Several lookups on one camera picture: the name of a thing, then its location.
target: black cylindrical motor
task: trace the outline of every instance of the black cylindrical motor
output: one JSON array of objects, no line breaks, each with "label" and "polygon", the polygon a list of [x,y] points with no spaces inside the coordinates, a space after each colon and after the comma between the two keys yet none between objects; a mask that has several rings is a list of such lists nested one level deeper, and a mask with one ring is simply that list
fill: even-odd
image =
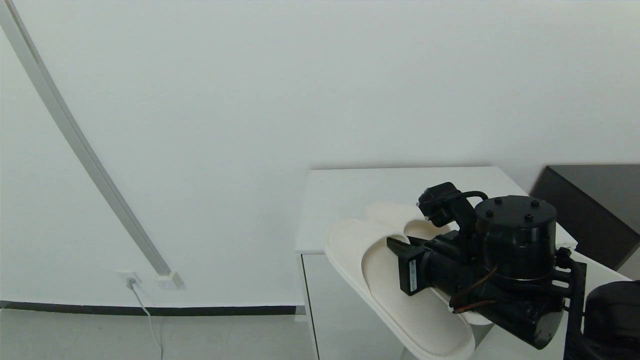
[{"label": "black cylindrical motor", "polygon": [[545,282],[555,268],[556,209],[528,196],[505,196],[476,206],[476,238],[492,281]]}]

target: gray floor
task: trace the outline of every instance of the gray floor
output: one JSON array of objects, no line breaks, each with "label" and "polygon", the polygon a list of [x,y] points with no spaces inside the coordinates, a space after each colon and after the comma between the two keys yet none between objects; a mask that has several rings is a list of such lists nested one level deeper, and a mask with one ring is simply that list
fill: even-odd
[{"label": "gray floor", "polygon": [[[164,360],[311,360],[306,322],[292,316],[154,317]],[[0,311],[2,360],[157,360],[146,316]]]}]

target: white wall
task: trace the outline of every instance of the white wall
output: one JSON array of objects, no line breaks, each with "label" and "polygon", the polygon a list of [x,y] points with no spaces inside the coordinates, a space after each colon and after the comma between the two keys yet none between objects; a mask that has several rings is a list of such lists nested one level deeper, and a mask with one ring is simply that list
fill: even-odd
[{"label": "white wall", "polygon": [[156,289],[3,39],[5,300],[134,305],[121,268],[156,306],[295,304],[309,168],[496,164],[528,190],[640,161],[640,3],[16,2],[187,290]]}]

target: slipper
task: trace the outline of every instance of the slipper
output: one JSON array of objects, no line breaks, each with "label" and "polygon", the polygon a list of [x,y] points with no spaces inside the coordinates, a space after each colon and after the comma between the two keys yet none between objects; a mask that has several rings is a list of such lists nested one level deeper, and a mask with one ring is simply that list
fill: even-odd
[{"label": "slipper", "polygon": [[[396,229],[406,236],[413,236],[420,239],[433,239],[436,235],[444,234],[453,230],[449,226],[437,228],[428,222],[420,209],[414,205],[396,204],[390,201],[378,201],[367,207],[367,220],[387,225]],[[429,288],[449,305],[450,296],[436,288]],[[489,325],[492,322],[484,316],[467,311],[462,316],[472,325]]]},{"label": "slipper", "polygon": [[396,229],[345,219],[335,224],[324,251],[329,262],[371,306],[402,344],[421,360],[467,360],[475,349],[471,326],[449,312],[432,291],[401,292],[396,255],[387,237],[409,243]]}]

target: power cord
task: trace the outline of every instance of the power cord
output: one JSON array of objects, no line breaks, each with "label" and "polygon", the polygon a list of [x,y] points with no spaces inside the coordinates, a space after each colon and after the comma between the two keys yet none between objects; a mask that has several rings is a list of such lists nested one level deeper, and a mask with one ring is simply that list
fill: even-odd
[{"label": "power cord", "polygon": [[135,283],[136,283],[136,280],[133,279],[132,277],[127,279],[127,287],[131,291],[133,291],[133,294],[136,296],[136,299],[138,299],[138,303],[140,304],[140,307],[142,307],[142,310],[144,310],[144,312],[149,317],[149,327],[151,328],[151,333],[154,335],[154,338],[156,339],[156,343],[158,344],[158,347],[160,348],[160,360],[163,360],[164,350],[162,348],[162,343],[160,342],[160,340],[158,340],[158,337],[156,336],[156,332],[154,331],[154,326],[151,324],[151,314],[145,308],[145,306],[142,304],[142,301],[140,300],[140,297],[138,296],[138,293],[136,292],[136,289],[133,288],[133,284],[135,284]]}]

